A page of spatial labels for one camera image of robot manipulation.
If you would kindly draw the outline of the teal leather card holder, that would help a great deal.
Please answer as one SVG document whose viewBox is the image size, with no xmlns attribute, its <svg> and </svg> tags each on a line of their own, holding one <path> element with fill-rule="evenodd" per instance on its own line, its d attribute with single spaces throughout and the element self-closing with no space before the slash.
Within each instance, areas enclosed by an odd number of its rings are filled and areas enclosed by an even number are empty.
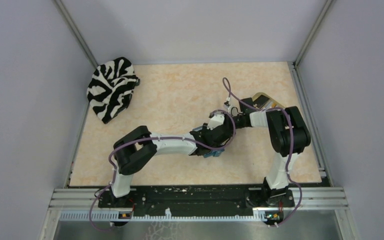
<svg viewBox="0 0 384 240">
<path fill-rule="evenodd" d="M 212 150 L 211 152 L 205 153 L 203 155 L 204 158 L 210 158 L 210 157 L 219 157 L 225 150 L 220 149 L 220 150 Z"/>
</svg>

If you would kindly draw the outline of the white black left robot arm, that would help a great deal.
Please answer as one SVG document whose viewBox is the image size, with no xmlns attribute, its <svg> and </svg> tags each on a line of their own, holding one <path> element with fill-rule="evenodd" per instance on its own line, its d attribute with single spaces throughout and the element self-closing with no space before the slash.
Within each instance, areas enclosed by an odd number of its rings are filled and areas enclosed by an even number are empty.
<svg viewBox="0 0 384 240">
<path fill-rule="evenodd" d="M 129 203 L 133 175 L 153 157 L 181 154 L 207 156 L 227 147 L 236 135 L 234 118 L 225 112 L 211 115 L 209 122 L 180 135 L 152 133 L 138 126 L 113 145 L 108 160 L 113 166 L 110 200 L 118 207 Z"/>
</svg>

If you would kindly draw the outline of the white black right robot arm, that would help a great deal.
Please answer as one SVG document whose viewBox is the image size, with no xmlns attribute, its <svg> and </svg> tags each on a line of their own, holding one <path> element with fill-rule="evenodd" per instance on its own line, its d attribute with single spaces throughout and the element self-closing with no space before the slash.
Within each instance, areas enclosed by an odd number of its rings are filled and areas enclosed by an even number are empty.
<svg viewBox="0 0 384 240">
<path fill-rule="evenodd" d="M 287 193 L 293 165 L 310 145 L 311 134 L 297 106 L 275 106 L 262 111 L 248 97 L 239 100 L 239 108 L 240 112 L 233 118 L 236 128 L 268 129 L 270 143 L 276 154 L 264 178 L 261 199 L 267 206 L 275 206 Z"/>
</svg>

